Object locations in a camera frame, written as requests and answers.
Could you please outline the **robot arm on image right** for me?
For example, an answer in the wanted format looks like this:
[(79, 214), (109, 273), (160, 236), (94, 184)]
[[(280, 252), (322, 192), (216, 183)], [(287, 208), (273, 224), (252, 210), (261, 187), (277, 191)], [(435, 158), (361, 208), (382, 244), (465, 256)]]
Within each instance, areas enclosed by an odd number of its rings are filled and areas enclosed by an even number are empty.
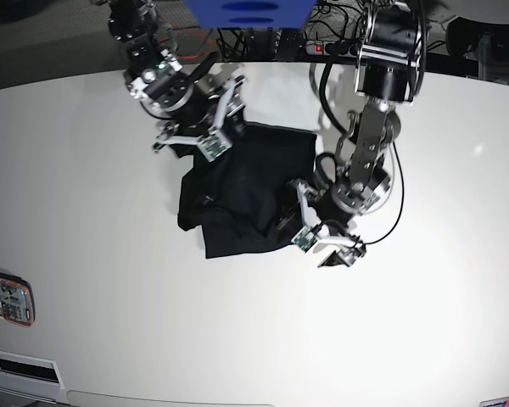
[(301, 219), (291, 243), (305, 254), (320, 246), (331, 248), (321, 267), (351, 267), (365, 256), (369, 244), (351, 232), (349, 223), (380, 209), (394, 177), (403, 175), (395, 146), (401, 131), (395, 109), (414, 101), (426, 69), (424, 1), (366, 1), (361, 23), (354, 91), (364, 97), (364, 107), (349, 111), (349, 125), (343, 127), (327, 100), (332, 67), (353, 43), (342, 40), (330, 51), (318, 86), (322, 110), (340, 134), (336, 148), (316, 155), (310, 180), (289, 182)]

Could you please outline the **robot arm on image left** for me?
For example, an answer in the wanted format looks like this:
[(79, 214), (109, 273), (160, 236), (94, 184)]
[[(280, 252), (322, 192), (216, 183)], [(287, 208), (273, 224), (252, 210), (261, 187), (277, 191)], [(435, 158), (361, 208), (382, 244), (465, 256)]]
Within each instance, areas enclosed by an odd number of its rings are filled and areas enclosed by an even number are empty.
[(109, 1), (109, 34), (120, 43), (127, 61), (127, 91), (160, 123), (152, 149), (170, 147), (182, 156), (200, 153), (212, 162), (243, 135), (243, 76), (212, 73), (219, 61), (209, 52), (187, 70), (177, 51), (174, 28), (154, 1)]

